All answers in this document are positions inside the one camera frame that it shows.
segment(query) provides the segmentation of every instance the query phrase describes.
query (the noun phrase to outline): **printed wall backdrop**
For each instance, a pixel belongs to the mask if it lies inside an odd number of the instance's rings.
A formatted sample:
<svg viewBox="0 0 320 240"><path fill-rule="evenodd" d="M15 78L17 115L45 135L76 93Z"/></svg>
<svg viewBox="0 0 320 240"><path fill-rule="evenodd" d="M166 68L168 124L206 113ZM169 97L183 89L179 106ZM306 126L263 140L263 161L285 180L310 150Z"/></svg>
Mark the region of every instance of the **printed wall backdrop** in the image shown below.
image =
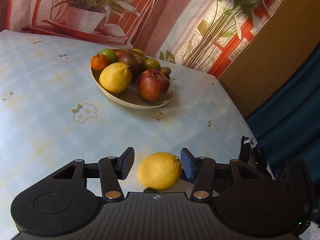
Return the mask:
<svg viewBox="0 0 320 240"><path fill-rule="evenodd" d="M217 78L282 0L0 0L0 31L140 48Z"/></svg>

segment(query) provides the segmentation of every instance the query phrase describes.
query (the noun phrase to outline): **blue curtain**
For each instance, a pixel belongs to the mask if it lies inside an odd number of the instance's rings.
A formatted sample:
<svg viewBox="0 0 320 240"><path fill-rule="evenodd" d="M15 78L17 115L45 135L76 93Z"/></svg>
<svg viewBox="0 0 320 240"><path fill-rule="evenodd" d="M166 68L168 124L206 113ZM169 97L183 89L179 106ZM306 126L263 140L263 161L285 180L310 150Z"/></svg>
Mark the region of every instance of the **blue curtain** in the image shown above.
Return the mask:
<svg viewBox="0 0 320 240"><path fill-rule="evenodd" d="M319 84L318 44L295 74L246 120L275 176L285 160L301 158L306 161L313 183L319 184Z"/></svg>

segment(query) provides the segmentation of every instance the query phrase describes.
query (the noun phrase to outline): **tablecloth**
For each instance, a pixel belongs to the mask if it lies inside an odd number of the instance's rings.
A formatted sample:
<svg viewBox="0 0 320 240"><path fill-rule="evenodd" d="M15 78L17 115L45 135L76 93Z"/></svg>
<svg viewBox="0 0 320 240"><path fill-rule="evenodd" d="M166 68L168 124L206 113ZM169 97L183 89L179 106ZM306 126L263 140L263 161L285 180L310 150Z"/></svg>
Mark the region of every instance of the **tablecloth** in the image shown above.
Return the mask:
<svg viewBox="0 0 320 240"><path fill-rule="evenodd" d="M218 80L202 72L161 61L172 69L173 99L154 110L121 106L94 84L89 62L105 45L55 36L0 33L0 238L16 233L10 216L13 198L70 161L86 163L135 150L124 195L142 191L136 173L147 155L196 157L218 163L238 158L243 135L252 132ZM187 191L180 181L171 191ZM99 181L88 188L101 195Z"/></svg>

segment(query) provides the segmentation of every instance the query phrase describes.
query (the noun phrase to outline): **black device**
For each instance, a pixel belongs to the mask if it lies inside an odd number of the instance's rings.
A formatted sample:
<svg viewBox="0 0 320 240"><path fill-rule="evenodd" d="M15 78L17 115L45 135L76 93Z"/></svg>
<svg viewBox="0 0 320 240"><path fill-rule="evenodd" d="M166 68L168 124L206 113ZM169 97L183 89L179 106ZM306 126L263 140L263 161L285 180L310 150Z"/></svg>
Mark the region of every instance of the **black device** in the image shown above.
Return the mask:
<svg viewBox="0 0 320 240"><path fill-rule="evenodd" d="M288 189L283 171L277 182L238 159L216 163L186 148L180 159L181 179L194 183L190 199L150 188L124 198L118 179L133 165L131 147L98 163L76 159L13 200L14 240L294 240L317 209L303 162L285 166L285 178L297 170L307 178L291 177ZM102 197L86 189L87 178L100 178ZM220 195L212 197L213 190Z"/></svg>

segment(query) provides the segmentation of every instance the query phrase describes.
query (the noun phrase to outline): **flower print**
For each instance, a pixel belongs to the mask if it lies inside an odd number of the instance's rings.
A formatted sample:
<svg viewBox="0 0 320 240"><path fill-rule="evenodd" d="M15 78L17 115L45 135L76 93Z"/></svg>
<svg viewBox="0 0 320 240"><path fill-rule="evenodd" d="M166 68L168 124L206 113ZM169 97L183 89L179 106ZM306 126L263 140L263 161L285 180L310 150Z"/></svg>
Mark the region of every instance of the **flower print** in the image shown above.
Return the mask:
<svg viewBox="0 0 320 240"><path fill-rule="evenodd" d="M42 41L41 38L39 38L39 39L30 39L30 40L28 41L28 43L30 43L30 44L37 44L37 43L41 43L41 41Z"/></svg>
<svg viewBox="0 0 320 240"><path fill-rule="evenodd" d="M172 80L172 83L175 85L175 86L181 86L183 87L183 83L181 80L177 79L177 78L171 78Z"/></svg>
<svg viewBox="0 0 320 240"><path fill-rule="evenodd" d="M86 113L86 118L97 117L97 109L94 105L83 104L82 108L83 108L84 112Z"/></svg>
<svg viewBox="0 0 320 240"><path fill-rule="evenodd" d="M58 55L58 57L56 58L56 61L58 62L72 62L74 61L75 57L73 57L72 55L68 55L68 54L63 54L63 55Z"/></svg>
<svg viewBox="0 0 320 240"><path fill-rule="evenodd" d="M214 84L212 83L212 81L211 81L211 80L209 80L209 79L205 79L204 81L206 81L209 85L214 86Z"/></svg>
<svg viewBox="0 0 320 240"><path fill-rule="evenodd" d="M71 109L70 111L73 113L73 120L79 123L84 123L85 120L98 116L96 107L89 104L78 104L77 108Z"/></svg>
<svg viewBox="0 0 320 240"><path fill-rule="evenodd" d="M10 92L10 91L3 93L2 101L8 100L12 96L12 94L13 94L13 92Z"/></svg>
<svg viewBox="0 0 320 240"><path fill-rule="evenodd" d="M160 120L162 120L163 118L163 113L161 112L154 112L153 115L155 116L155 118L160 122Z"/></svg>
<svg viewBox="0 0 320 240"><path fill-rule="evenodd" d="M213 121L213 120L208 120L207 126L210 128L210 130L213 133L217 133L217 130L219 129L218 124L216 123L216 121Z"/></svg>

